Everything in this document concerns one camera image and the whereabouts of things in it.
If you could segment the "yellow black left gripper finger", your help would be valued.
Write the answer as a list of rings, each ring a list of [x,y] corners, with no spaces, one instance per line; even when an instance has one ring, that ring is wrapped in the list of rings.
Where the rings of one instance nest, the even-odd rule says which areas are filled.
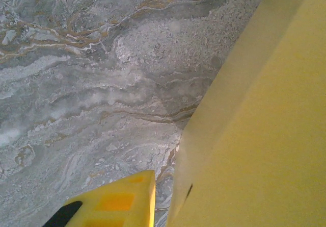
[[[154,225],[155,172],[144,170],[65,202],[45,226]]]

